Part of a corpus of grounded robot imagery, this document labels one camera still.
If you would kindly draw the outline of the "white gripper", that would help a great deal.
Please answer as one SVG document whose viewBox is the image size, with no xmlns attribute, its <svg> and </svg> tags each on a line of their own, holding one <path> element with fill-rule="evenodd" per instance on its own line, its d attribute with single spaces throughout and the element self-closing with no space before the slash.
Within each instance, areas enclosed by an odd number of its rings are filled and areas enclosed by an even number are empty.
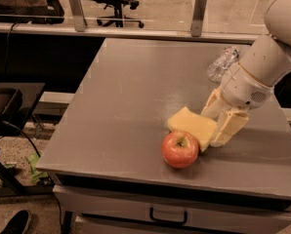
<svg viewBox="0 0 291 234">
<path fill-rule="evenodd" d="M 246 109 L 262 106 L 273 94 L 273 87 L 265 86 L 257 81 L 240 63 L 235 62 L 226 71 L 220 88 L 209 96 L 201 115 L 217 119 L 217 128 L 210 145 L 220 147 L 225 145 L 249 121 Z"/>
</svg>

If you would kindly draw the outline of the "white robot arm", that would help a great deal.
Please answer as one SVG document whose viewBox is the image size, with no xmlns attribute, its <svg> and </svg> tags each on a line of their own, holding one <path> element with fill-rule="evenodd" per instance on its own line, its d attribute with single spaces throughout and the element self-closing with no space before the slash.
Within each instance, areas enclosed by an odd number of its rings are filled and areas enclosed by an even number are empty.
<svg viewBox="0 0 291 234">
<path fill-rule="evenodd" d="M 229 67 L 201 112 L 217 121 L 210 142 L 214 147 L 238 133 L 249 120 L 248 111 L 262 106 L 291 72 L 291 0 L 270 0 L 264 21 L 269 33 Z"/>
</svg>

